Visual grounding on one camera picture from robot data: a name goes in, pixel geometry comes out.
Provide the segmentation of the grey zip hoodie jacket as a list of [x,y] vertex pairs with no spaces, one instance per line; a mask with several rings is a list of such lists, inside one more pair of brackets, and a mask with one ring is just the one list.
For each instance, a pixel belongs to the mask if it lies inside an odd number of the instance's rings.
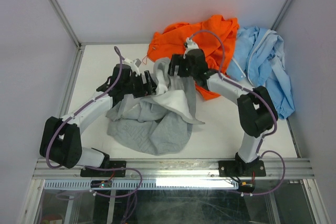
[[107,134],[134,151],[155,156],[180,152],[191,138],[196,114],[193,78],[169,76],[169,58],[157,60],[152,76],[157,94],[127,94],[107,113]]

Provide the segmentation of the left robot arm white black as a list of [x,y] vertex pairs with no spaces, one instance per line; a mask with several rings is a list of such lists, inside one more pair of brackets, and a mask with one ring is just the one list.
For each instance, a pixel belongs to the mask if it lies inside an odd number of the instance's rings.
[[50,117],[44,127],[39,153],[56,168],[90,166],[99,176],[110,170],[109,155],[82,147],[81,135],[98,117],[116,106],[125,95],[142,98],[155,94],[158,81],[149,71],[137,73],[129,65],[117,64],[111,76],[97,87],[93,97],[77,111],[61,118]]

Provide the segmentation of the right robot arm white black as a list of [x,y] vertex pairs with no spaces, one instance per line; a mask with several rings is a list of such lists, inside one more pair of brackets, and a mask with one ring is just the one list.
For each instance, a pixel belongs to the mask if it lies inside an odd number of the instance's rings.
[[237,105],[239,122],[244,131],[243,141],[233,161],[219,162],[220,176],[265,177],[265,165],[259,151],[264,138],[276,132],[278,120],[267,89],[263,86],[249,89],[210,69],[201,49],[192,49],[184,55],[173,54],[169,75],[191,77],[198,86]]

